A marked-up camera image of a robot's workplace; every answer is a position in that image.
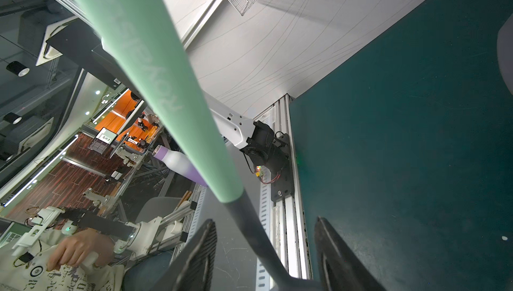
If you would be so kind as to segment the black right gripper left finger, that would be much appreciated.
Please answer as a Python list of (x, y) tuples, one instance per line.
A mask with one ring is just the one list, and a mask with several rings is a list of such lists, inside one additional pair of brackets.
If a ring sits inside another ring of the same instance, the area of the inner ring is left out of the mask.
[(215, 222), (208, 219), (171, 263), (152, 290), (201, 290), (211, 289), (217, 234)]

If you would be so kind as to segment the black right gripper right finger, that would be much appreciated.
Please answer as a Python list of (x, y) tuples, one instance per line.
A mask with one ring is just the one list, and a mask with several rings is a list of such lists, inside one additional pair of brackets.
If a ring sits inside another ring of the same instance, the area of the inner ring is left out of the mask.
[(317, 219), (314, 236), (324, 290), (386, 290), (326, 218)]

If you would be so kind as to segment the green handled grey spatula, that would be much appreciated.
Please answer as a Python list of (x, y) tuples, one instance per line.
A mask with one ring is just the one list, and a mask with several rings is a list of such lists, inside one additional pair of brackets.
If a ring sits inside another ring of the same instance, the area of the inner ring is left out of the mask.
[(142, 97), (230, 213), (279, 290), (319, 290), (289, 275), (214, 122), (162, 0), (74, 0)]

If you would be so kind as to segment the operator hand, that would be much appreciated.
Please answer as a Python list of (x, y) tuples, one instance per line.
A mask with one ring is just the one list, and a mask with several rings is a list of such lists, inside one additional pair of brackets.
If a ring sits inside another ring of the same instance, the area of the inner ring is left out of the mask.
[(96, 253), (96, 266), (105, 266), (114, 258), (114, 243), (110, 237), (86, 229), (61, 241), (52, 252), (47, 271), (59, 270), (61, 266), (78, 267), (91, 254)]

